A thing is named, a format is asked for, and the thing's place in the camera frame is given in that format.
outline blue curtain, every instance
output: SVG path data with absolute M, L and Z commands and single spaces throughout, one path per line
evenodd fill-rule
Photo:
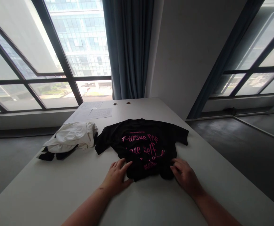
M 225 70 L 226 62 L 229 61 L 229 57 L 238 46 L 263 2 L 264 0 L 248 0 L 245 4 L 236 24 L 231 31 L 230 36 L 228 37 L 228 40 L 217 58 L 216 63 L 214 64 L 203 88 L 201 89 L 200 94 L 192 106 L 187 119 L 195 119 L 200 116 L 210 94 L 215 89 L 221 75 Z
M 153 0 L 103 0 L 113 99 L 144 98 Z

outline crumpled clothing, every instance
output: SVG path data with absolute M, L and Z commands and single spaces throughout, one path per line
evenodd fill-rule
M 93 122 L 75 122 L 63 125 L 53 138 L 44 143 L 51 153 L 64 153 L 72 150 L 76 145 L 79 148 L 94 146 L 94 136 L 97 126 Z
M 98 135 L 97 126 L 93 122 L 75 122 L 63 125 L 46 143 L 40 155 L 41 160 L 63 160 L 72 154 L 77 147 L 88 148 L 94 146 L 94 137 Z

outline glass facade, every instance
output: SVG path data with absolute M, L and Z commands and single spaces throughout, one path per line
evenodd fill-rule
M 112 100 L 102 2 L 44 0 L 46 6 L 40 9 L 31 0 L 15 1 L 0 7 L 0 112 L 72 108 L 82 101 Z M 46 7 L 54 27 L 48 18 L 39 16 L 39 10 Z M 56 36 L 48 36 L 48 25 L 56 30 L 60 46 L 53 48 L 51 40 Z M 61 50 L 69 63 L 63 68 L 69 66 L 73 77 L 63 72 L 55 54 Z
M 45 0 L 75 77 L 111 75 L 99 0 Z
M 269 93 L 274 93 L 274 0 L 263 2 L 211 97 Z

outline white paper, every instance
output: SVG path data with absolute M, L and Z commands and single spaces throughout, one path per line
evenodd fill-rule
M 79 108 L 100 108 L 102 101 L 94 101 L 94 102 L 83 102 Z
M 92 109 L 91 113 L 89 114 L 89 119 L 94 118 L 108 118 L 112 117 L 112 108 L 103 108 L 103 109 Z
M 74 123 L 74 122 L 89 122 L 89 114 L 91 113 L 91 108 L 81 108 L 77 109 L 64 124 Z

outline gray floor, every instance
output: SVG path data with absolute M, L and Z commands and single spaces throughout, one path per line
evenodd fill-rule
M 240 117 L 240 119 L 274 135 L 274 114 Z
M 243 119 L 274 133 L 274 114 Z M 187 123 L 274 202 L 274 138 L 232 118 Z
M 0 139 L 0 193 L 50 138 L 51 136 Z

